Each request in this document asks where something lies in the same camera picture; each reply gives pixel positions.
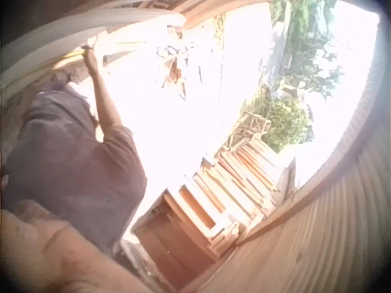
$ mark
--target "corrugated metal sheet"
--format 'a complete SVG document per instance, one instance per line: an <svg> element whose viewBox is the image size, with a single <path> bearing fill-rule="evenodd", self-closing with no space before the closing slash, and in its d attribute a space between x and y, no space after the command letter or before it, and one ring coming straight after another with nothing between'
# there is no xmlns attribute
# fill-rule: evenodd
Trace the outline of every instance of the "corrugated metal sheet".
<svg viewBox="0 0 391 293"><path fill-rule="evenodd" d="M331 158L200 292L361 292L381 268L391 241L387 44L378 34L367 87Z"/></svg>

